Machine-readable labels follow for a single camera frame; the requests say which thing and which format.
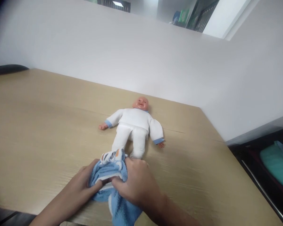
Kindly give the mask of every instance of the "tabletop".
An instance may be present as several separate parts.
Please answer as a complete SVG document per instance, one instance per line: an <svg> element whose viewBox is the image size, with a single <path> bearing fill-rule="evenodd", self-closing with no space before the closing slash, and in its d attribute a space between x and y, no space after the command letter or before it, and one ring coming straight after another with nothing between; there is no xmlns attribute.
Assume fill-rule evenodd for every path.
<svg viewBox="0 0 283 226"><path fill-rule="evenodd" d="M141 94L31 69L0 76L0 207L38 214L81 166L111 150L98 125ZM283 225L202 110L146 96L166 147L146 143L160 188L204 225ZM126 151L132 150L128 143ZM107 203L69 221L111 225ZM142 213L136 225L151 225Z"/></svg>

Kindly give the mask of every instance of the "doll leg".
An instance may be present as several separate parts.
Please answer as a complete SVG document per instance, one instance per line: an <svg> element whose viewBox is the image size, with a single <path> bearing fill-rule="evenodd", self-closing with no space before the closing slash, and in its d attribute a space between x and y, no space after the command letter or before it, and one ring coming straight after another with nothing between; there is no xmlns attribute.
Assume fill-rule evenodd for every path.
<svg viewBox="0 0 283 226"><path fill-rule="evenodd" d="M144 155L145 152L147 134L143 130L134 130L132 135L133 135L133 151L130 155L130 158L142 159L142 156Z"/></svg>
<svg viewBox="0 0 283 226"><path fill-rule="evenodd" d="M128 137L131 133L132 129L126 126L118 125L116 129L116 136L114 138L114 142L112 144L112 151L116 151L117 149L125 149Z"/></svg>

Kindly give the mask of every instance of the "doll face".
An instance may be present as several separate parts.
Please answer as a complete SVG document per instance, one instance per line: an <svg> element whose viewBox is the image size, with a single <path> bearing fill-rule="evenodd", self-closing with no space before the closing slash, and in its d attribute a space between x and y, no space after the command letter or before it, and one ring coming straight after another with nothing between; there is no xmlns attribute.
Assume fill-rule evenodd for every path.
<svg viewBox="0 0 283 226"><path fill-rule="evenodd" d="M133 103L132 107L141 110L149 110L148 99L146 97L140 97Z"/></svg>

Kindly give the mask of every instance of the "human arm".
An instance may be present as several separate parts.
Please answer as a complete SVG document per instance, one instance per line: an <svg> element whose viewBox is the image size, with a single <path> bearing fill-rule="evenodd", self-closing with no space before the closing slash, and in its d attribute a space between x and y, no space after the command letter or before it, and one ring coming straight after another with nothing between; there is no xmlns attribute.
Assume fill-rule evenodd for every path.
<svg viewBox="0 0 283 226"><path fill-rule="evenodd" d="M89 177L98 161L95 159L89 166L83 166L65 188L35 217L30 226L57 226L90 200L103 187L103 182L99 180L88 188Z"/></svg>
<svg viewBox="0 0 283 226"><path fill-rule="evenodd" d="M126 158L125 162L127 181L119 178L112 180L112 185L123 198L139 206L157 225L199 226L193 217L160 191L145 161Z"/></svg>
<svg viewBox="0 0 283 226"><path fill-rule="evenodd" d="M158 145L160 148L164 147L164 133L161 124L155 120L151 119L149 123L150 137L153 140L155 145Z"/></svg>
<svg viewBox="0 0 283 226"><path fill-rule="evenodd" d="M108 127L112 128L116 126L119 123L120 118L123 116L123 109L117 110L115 113L113 113L110 117L108 117L104 123L100 124L98 128L100 130L105 130Z"/></svg>

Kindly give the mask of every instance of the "blue cuff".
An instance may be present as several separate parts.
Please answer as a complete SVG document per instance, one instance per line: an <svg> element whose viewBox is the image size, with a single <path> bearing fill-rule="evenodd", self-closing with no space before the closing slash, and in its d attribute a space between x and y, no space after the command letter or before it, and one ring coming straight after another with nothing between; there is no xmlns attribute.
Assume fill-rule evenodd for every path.
<svg viewBox="0 0 283 226"><path fill-rule="evenodd" d="M111 122L109 122L108 120L106 120L105 123L107 124L107 126L108 126L109 128L112 128L112 127L113 127L113 125L111 124Z"/></svg>
<svg viewBox="0 0 283 226"><path fill-rule="evenodd" d="M164 141L163 138L159 138L159 139L157 139L157 140L154 140L153 142L154 142L154 144L159 144L159 143L161 143L161 142L163 142L163 141Z"/></svg>

